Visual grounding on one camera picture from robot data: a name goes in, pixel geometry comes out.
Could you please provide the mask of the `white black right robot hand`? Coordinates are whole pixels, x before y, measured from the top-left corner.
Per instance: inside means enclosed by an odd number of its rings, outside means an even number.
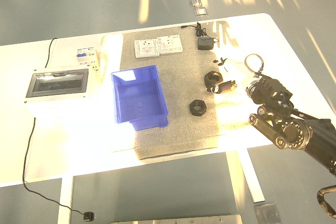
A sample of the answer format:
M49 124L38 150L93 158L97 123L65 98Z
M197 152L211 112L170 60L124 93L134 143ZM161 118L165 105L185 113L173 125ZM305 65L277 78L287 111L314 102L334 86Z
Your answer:
M210 93L223 94L239 87L247 90L256 80L247 58L220 58L217 65L221 67L219 71L210 71L204 76L205 86Z

